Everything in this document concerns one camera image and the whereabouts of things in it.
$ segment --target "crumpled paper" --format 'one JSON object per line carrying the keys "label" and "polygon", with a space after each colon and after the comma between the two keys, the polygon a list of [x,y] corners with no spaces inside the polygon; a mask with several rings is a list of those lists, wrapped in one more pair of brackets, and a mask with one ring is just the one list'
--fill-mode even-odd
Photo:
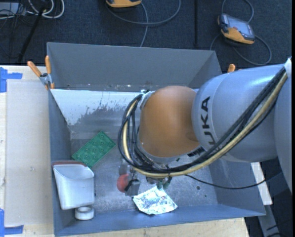
{"label": "crumpled paper", "polygon": [[170,212],[178,207],[166,192],[157,186],[134,196],[133,201],[140,211],[149,215]]}

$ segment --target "black floor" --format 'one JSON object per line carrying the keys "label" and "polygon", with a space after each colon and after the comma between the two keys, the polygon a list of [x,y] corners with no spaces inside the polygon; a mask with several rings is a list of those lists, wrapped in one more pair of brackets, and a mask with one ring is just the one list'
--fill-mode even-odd
{"label": "black floor", "polygon": [[[26,65],[32,60],[44,66],[47,42],[212,49],[224,72],[231,63],[244,69],[283,64],[292,56],[292,0],[142,0],[143,6],[126,11],[112,11],[103,0],[64,0],[63,15],[41,17],[36,28],[38,16],[31,13],[28,0],[0,1],[20,1],[26,11],[8,19],[0,12],[0,65]],[[30,1],[36,9],[43,5],[42,0]],[[60,0],[53,2],[49,17],[63,9]],[[233,46],[223,39],[217,24],[223,2],[223,12],[244,21],[249,21],[253,8],[250,26],[256,36],[254,44]],[[146,14],[150,24],[145,35]],[[276,159],[263,163],[262,168],[267,178],[281,171]],[[273,201],[280,233],[292,236],[291,193],[285,190]],[[257,218],[247,218],[246,223],[251,237],[263,236]]]}

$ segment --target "green circuit board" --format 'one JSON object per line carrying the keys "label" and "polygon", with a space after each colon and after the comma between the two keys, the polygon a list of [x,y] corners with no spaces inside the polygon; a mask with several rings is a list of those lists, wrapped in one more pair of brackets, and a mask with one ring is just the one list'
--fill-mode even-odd
{"label": "green circuit board", "polygon": [[103,131],[89,140],[83,147],[72,155],[72,158],[81,161],[89,168],[92,168],[102,157],[104,157],[116,143]]}

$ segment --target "red object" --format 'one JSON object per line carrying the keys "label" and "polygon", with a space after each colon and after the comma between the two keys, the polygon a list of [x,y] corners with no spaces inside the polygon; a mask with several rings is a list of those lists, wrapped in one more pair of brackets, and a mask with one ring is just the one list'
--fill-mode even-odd
{"label": "red object", "polygon": [[117,180],[117,188],[120,192],[125,193],[125,188],[128,185],[128,174],[123,174],[121,176],[119,176],[118,180]]}

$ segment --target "gray bin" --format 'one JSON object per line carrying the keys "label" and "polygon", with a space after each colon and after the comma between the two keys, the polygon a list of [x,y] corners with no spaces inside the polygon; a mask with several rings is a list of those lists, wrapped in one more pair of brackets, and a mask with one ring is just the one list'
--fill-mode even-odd
{"label": "gray bin", "polygon": [[[72,154],[99,131],[117,143],[125,106],[140,90],[168,85],[199,88],[221,74],[215,52],[208,50],[48,43],[47,54],[55,82],[55,89],[48,93],[51,161],[72,159]],[[96,101],[103,93],[120,97],[114,102]],[[116,146],[92,168],[95,217],[87,221],[75,219],[73,209],[60,208],[53,176],[56,236],[265,215],[256,186],[226,190],[186,176],[174,177],[166,190],[178,205],[176,210],[160,215],[144,214],[135,208],[130,197],[117,189],[120,163]],[[250,163],[222,159],[191,175],[227,187],[255,183]],[[153,187],[144,176],[139,177],[140,193]]]}

